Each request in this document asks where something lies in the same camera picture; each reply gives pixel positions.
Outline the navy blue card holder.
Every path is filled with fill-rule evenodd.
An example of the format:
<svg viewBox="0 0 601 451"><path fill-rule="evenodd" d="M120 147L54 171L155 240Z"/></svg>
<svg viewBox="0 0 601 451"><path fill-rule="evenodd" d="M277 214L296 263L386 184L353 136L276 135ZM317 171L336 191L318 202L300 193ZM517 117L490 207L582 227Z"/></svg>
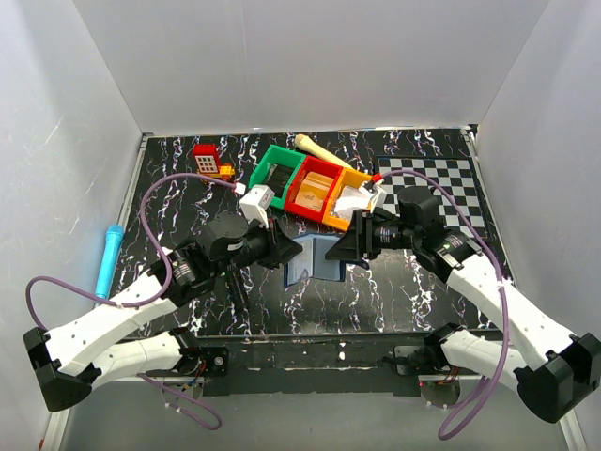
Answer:
<svg viewBox="0 0 601 451"><path fill-rule="evenodd" d="M309 279L344 282L346 264L341 260L326 259L326 253L338 239L337 235L321 233L303 234L293 238L302 250L284 265L284 287L288 288Z"/></svg>

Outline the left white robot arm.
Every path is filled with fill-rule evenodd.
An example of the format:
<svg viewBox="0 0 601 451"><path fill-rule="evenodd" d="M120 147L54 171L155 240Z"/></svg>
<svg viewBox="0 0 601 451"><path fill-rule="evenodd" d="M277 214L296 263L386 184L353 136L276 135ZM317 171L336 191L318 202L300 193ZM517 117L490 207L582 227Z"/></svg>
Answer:
<svg viewBox="0 0 601 451"><path fill-rule="evenodd" d="M278 222L247 221L221 213L193 238L167 252L109 304L66 325L35 327L23 336L24 346L49 412L68 409L100 386L148 371L178 375L227 371L225 348L202 348L183 327L151 338L127 341L127 335L211 293L224 277L244 306L239 271L253 264L277 269L300 254Z"/></svg>

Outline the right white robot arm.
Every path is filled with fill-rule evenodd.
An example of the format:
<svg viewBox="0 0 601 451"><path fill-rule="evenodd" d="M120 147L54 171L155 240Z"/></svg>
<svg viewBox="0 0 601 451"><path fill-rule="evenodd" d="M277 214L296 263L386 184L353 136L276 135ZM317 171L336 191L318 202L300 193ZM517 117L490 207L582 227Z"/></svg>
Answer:
<svg viewBox="0 0 601 451"><path fill-rule="evenodd" d="M358 263L382 250L410 250L422 268L481 310L502 332L500 344L448 324L429 335L422 355L436 373L452 367L515 390L539 419L556 423L600 385L600 341L576 335L543 313L511 283L484 248L446 226L440 199L424 186L401 189L399 213L354 210L327 260Z"/></svg>

